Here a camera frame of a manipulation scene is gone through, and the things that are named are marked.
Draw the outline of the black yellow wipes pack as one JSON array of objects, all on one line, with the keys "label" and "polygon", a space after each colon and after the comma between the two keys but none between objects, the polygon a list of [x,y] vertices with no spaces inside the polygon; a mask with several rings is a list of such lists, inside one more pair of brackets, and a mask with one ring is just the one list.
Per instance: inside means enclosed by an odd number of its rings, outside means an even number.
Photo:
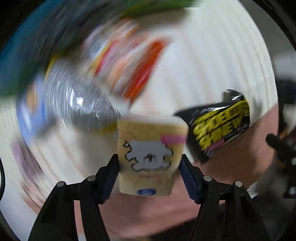
[{"label": "black yellow wipes pack", "polygon": [[201,163],[250,127],[247,99],[230,89],[224,91],[222,102],[184,108],[174,115],[188,125],[187,145]]}]

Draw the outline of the yellow tissue box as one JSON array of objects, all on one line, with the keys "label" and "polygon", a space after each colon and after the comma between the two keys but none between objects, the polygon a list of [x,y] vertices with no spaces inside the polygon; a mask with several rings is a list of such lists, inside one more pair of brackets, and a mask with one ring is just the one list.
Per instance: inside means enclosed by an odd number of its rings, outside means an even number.
[{"label": "yellow tissue box", "polygon": [[127,115],[117,121],[119,190],[137,196],[169,196],[189,127],[178,116]]}]

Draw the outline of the blue tissue pack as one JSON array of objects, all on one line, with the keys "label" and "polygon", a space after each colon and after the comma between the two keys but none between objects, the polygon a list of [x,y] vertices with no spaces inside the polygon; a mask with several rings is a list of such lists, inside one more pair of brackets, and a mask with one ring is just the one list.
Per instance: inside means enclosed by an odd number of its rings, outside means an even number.
[{"label": "blue tissue pack", "polygon": [[26,145],[44,133],[50,120],[45,110],[44,78],[36,77],[16,99],[16,115]]}]

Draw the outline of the yellow clear pouch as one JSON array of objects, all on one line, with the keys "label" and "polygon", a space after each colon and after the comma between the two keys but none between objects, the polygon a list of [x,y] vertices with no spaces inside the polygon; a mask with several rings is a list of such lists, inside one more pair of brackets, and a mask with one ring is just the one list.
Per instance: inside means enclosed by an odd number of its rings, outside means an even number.
[{"label": "yellow clear pouch", "polygon": [[47,114],[87,133],[114,131],[121,117],[102,91],[67,58],[51,60],[44,101]]}]

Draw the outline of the cartoon snack packet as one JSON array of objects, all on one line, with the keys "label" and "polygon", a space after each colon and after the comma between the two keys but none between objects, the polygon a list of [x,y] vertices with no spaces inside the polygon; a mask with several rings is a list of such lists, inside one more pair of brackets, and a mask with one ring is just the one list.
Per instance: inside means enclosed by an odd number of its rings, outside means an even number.
[{"label": "cartoon snack packet", "polygon": [[128,41],[139,29],[131,19],[107,21],[98,25],[83,42],[81,71],[97,82],[105,82],[114,63],[128,48]]}]

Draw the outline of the red snack packet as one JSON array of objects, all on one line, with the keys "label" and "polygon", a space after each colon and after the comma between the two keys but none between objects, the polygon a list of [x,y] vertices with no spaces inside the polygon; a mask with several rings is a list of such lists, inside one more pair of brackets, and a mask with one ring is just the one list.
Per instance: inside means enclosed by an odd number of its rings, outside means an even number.
[{"label": "red snack packet", "polygon": [[133,73],[132,82],[123,95],[130,103],[133,103],[142,92],[162,51],[169,43],[167,38],[158,38],[149,43],[144,57]]}]

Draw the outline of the striped cat tablecloth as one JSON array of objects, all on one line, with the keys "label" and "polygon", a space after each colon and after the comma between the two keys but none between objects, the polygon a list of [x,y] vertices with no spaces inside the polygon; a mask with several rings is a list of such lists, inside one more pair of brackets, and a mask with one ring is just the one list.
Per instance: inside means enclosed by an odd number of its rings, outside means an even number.
[{"label": "striped cat tablecloth", "polygon": [[[278,131],[278,96],[266,44],[251,16],[238,1],[206,1],[197,8],[146,16],[141,23],[172,42],[131,112],[171,115],[181,108],[220,102],[226,89],[243,93],[250,105],[251,128],[201,170],[220,182],[252,185],[273,158],[265,137]],[[58,123],[31,143],[42,169],[35,185],[20,168],[19,138],[16,99],[4,97],[1,159],[6,188],[1,211],[16,236],[27,240],[53,186],[95,174],[115,152],[117,136],[91,135]]]}]

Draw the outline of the open cardboard box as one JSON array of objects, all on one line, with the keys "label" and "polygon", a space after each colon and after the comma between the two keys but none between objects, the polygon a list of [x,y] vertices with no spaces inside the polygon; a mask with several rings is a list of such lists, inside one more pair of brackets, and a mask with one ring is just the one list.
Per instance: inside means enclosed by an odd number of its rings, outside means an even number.
[{"label": "open cardboard box", "polygon": [[188,8],[193,1],[1,1],[1,95],[24,90],[55,53],[117,16]]}]

